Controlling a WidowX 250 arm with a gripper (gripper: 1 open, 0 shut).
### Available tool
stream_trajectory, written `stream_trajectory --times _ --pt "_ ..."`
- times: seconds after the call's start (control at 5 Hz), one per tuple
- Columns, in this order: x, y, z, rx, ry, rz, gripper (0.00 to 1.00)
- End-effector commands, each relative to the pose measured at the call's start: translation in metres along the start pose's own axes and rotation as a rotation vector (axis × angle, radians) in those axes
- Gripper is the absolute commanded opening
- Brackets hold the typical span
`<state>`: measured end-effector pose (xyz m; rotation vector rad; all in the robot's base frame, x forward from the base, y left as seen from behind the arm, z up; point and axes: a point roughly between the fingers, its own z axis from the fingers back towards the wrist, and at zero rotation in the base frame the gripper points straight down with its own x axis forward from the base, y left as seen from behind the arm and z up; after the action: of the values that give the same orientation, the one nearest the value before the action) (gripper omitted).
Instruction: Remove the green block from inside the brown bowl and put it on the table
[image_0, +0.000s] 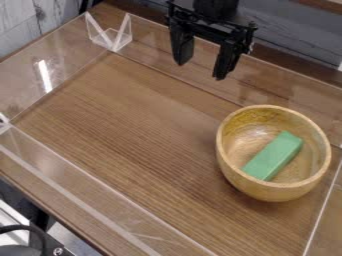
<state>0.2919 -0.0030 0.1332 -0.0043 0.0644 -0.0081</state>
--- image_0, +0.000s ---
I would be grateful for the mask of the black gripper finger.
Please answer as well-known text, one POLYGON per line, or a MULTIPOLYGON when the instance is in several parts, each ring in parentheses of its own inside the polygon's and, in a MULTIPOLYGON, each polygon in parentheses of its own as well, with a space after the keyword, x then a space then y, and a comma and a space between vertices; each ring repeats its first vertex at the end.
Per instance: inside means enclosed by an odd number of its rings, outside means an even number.
POLYGON ((172 56, 178 66, 184 65, 193 56, 193 33, 181 24, 169 25, 172 56))
POLYGON ((219 54, 212 71, 212 77, 216 80, 223 80, 227 74, 235 69, 240 54, 240 44, 233 41, 224 40, 220 44, 219 54))

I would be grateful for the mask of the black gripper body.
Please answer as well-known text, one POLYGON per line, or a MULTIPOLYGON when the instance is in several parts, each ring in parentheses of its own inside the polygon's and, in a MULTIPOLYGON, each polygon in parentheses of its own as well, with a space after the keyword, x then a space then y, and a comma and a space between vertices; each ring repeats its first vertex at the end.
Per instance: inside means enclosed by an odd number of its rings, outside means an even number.
POLYGON ((253 21, 237 12, 239 0, 166 0, 166 25, 181 24, 200 37, 216 44, 224 40, 240 44, 241 53, 251 52, 257 30, 253 21))

